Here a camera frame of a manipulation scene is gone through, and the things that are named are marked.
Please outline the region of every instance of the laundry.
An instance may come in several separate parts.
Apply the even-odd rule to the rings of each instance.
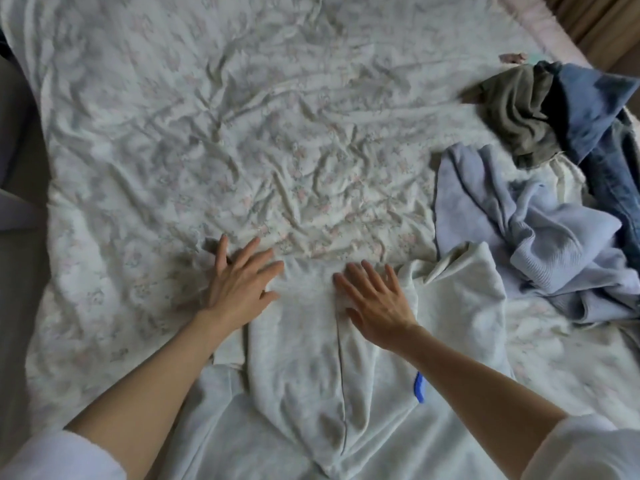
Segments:
[[[640,79],[574,64],[540,63],[554,75],[542,110],[567,156],[580,165],[600,209],[620,219],[620,249],[640,273],[639,153],[623,107]]]
[[[504,478],[435,389],[426,384],[420,404],[417,371],[352,325],[332,284],[343,262],[284,261],[269,285],[281,298],[196,383],[161,478]],[[486,244],[407,263],[398,277],[421,325],[512,376]]]
[[[519,168],[539,166],[561,151],[541,111],[553,79],[541,66],[523,64],[480,83],[488,123]]]
[[[620,220],[558,204],[537,180],[507,184],[490,146],[444,152],[435,218],[441,255],[461,242],[488,243],[510,298],[547,297],[580,323],[638,317],[640,279],[612,245]]]

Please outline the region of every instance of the blue tag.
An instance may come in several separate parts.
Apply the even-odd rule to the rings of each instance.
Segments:
[[[424,403],[424,394],[427,389],[427,380],[418,372],[413,382],[413,393],[420,404]]]

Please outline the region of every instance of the bed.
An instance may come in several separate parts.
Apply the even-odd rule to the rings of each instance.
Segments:
[[[460,93],[508,52],[585,62],[540,0],[0,0],[49,152],[51,281],[26,358],[32,431],[56,428],[189,319],[207,237],[277,254],[436,259],[450,144],[500,148],[580,201],[560,157],[519,171]],[[517,379],[640,428],[613,326],[508,306]]]

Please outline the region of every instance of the pile of clothes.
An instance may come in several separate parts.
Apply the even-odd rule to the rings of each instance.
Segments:
[[[639,79],[540,62],[480,84],[517,167],[564,153],[597,209],[559,203],[537,180],[505,182],[491,147],[455,144],[438,170],[436,243],[488,243],[508,297],[544,296],[575,322],[640,317],[640,152],[624,105]]]

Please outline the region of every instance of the gray cloth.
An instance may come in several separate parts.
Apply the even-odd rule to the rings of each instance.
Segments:
[[[161,479],[504,478],[434,389],[418,403],[417,371],[353,327],[332,284],[343,269],[285,259],[269,285],[281,298],[189,395]],[[487,245],[411,262],[399,279],[436,338],[511,375],[506,298]]]
[[[541,111],[553,79],[542,67],[523,64],[480,83],[489,126],[519,168],[539,166],[561,151]]]
[[[442,157],[436,185],[436,243],[486,241],[507,296],[545,296],[576,322],[638,316],[640,280],[612,246],[620,221],[582,205],[558,204],[544,184],[507,185],[492,149],[462,144]]]

